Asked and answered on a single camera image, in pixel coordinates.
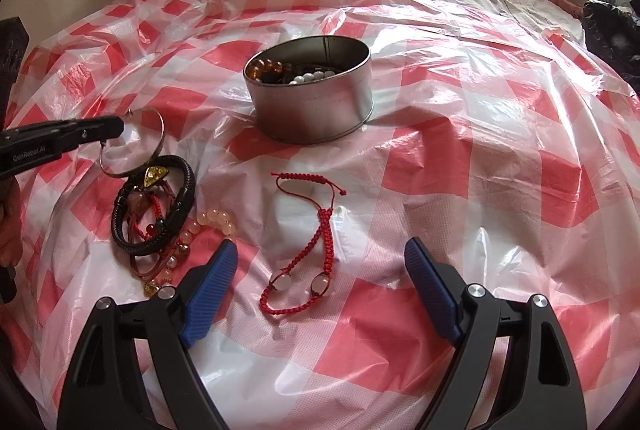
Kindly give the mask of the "left hand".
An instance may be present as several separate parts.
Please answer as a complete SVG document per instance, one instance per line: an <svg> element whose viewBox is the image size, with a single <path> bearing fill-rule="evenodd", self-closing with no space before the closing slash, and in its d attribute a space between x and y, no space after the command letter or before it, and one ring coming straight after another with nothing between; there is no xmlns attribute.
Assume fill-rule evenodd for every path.
<svg viewBox="0 0 640 430"><path fill-rule="evenodd" d="M15 178L1 201L0 263L15 267L23 257L21 189Z"/></svg>

